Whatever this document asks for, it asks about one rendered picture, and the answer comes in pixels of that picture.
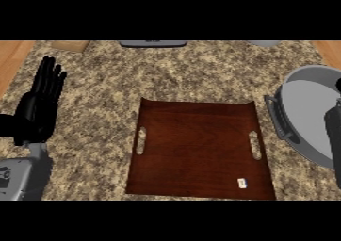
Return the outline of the grey metal pot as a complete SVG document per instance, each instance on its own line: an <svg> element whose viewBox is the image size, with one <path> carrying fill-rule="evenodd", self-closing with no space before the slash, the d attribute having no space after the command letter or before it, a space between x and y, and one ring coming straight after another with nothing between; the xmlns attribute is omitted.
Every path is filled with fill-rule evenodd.
<svg viewBox="0 0 341 241"><path fill-rule="evenodd" d="M332 154L324 115L341 97L335 83L341 70L324 65L307 65L284 77L273 96L264 102L276 133L299 155L332 169Z"/></svg>

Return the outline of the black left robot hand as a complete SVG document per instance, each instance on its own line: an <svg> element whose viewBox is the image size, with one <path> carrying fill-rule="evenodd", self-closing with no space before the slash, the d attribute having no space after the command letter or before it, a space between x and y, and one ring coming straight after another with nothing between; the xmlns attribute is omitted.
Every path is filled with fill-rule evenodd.
<svg viewBox="0 0 341 241"><path fill-rule="evenodd" d="M65 78L60 64L45 56L37 68L31 90L20 97L14 113L0 113L0 137L11 137L16 146L44 143L53 135Z"/></svg>

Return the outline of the dark grey appliance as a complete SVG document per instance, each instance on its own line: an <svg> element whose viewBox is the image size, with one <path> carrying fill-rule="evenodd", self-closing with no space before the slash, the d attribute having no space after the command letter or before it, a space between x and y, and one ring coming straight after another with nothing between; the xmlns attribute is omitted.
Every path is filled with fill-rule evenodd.
<svg viewBox="0 0 341 241"><path fill-rule="evenodd" d="M119 45L128 48L175 48L184 47L186 40L121 40Z"/></svg>

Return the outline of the grey round object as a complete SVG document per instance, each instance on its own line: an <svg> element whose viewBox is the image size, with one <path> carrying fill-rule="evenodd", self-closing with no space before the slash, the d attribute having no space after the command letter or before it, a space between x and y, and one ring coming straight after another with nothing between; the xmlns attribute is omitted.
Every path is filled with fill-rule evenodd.
<svg viewBox="0 0 341 241"><path fill-rule="evenodd" d="M280 44L280 40L248 40L248 43L259 47L273 47Z"/></svg>

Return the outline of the tan wooden block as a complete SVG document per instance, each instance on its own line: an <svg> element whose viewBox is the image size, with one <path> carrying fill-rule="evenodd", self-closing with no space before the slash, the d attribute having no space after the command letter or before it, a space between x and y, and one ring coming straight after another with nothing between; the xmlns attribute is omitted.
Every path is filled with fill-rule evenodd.
<svg viewBox="0 0 341 241"><path fill-rule="evenodd" d="M81 53L88 46L88 40L56 40L51 47L65 51Z"/></svg>

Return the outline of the brown wooden tray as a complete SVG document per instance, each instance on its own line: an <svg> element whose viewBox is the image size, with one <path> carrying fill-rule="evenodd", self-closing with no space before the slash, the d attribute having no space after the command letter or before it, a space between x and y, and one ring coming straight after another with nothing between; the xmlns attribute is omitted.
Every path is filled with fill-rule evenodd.
<svg viewBox="0 0 341 241"><path fill-rule="evenodd" d="M128 194L271 200L268 161L255 159L249 133L259 133L255 104L140 101L137 126L146 131L134 153ZM237 178L248 188L240 189Z"/></svg>

